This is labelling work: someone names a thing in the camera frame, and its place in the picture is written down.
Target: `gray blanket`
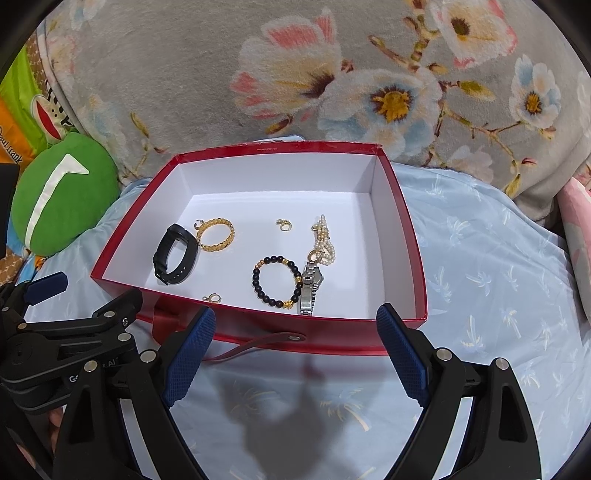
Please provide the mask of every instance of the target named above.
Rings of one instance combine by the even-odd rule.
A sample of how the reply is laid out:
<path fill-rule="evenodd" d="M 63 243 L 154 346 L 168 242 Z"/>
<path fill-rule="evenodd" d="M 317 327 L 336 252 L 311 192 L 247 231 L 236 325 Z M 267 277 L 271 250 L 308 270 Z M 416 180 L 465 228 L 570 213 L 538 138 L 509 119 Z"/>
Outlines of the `gray blanket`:
<path fill-rule="evenodd" d="M 531 0 L 66 0 L 38 42 L 124 183 L 299 134 L 467 172 L 543 220 L 591 153 L 591 79 Z"/>

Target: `silver wristwatch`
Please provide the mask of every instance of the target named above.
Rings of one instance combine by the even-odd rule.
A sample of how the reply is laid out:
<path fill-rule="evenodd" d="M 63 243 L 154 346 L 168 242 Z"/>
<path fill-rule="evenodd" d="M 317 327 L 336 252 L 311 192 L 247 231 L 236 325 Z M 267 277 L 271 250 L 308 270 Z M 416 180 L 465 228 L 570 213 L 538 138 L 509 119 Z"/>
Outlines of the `silver wristwatch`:
<path fill-rule="evenodd" d="M 318 263 L 308 262 L 301 276 L 303 283 L 300 296 L 300 314 L 312 315 L 314 310 L 314 301 L 316 300 L 316 291 L 324 280 Z"/>

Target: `green cushion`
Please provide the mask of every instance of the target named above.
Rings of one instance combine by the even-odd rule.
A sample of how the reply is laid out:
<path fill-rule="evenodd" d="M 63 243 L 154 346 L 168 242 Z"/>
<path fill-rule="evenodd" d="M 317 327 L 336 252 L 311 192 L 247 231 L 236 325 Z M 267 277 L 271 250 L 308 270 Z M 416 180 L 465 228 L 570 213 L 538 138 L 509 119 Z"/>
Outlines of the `green cushion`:
<path fill-rule="evenodd" d="M 12 224 L 33 253 L 49 257 L 93 228 L 119 197 L 107 151 L 72 132 L 23 172 L 12 201 Z"/>

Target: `gold charm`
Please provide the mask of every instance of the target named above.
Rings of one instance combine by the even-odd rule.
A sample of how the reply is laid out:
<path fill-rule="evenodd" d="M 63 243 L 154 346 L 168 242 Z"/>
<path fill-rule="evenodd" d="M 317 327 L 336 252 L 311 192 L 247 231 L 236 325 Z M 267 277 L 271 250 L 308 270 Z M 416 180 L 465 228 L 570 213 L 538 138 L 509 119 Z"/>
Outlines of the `gold charm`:
<path fill-rule="evenodd" d="M 289 232 L 291 230 L 291 222 L 289 220 L 279 219 L 275 222 L 276 225 L 279 225 L 279 229 L 282 232 Z"/>
<path fill-rule="evenodd" d="M 222 298 L 217 293 L 212 293 L 209 297 L 203 297 L 203 301 L 208 301 L 209 303 L 220 303 Z"/>

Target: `red box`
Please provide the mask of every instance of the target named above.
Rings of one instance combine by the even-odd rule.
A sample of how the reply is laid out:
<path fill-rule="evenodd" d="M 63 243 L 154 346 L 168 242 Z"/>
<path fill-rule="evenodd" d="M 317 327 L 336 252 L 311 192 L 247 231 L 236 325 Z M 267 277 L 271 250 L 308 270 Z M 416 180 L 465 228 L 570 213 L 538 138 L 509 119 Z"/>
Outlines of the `red box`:
<path fill-rule="evenodd" d="M 314 316 L 261 302 L 251 285 L 254 265 L 283 255 L 302 270 L 314 246 L 311 226 L 322 214 L 336 261 L 322 265 Z M 171 224 L 195 232 L 197 219 L 218 217 L 235 227 L 228 248 L 200 249 L 178 285 L 154 277 L 152 256 Z M 281 232 L 277 219 L 289 220 L 292 230 Z M 222 226 L 210 230 L 204 244 L 228 234 Z M 181 257 L 182 249 L 173 248 L 169 266 Z M 288 299 L 293 290 L 285 270 L 271 265 L 261 271 L 261 285 L 276 299 Z M 112 294 L 139 287 L 144 307 L 138 318 L 154 323 L 158 340 L 186 326 L 211 293 L 222 297 L 220 304 L 207 304 L 216 313 L 217 340 L 245 343 L 277 332 L 305 337 L 267 347 L 287 351 L 385 355 L 375 328 L 382 303 L 390 302 L 411 327 L 427 318 L 412 221 L 388 158 L 372 144 L 266 142 L 177 155 L 122 219 L 91 276 Z"/>

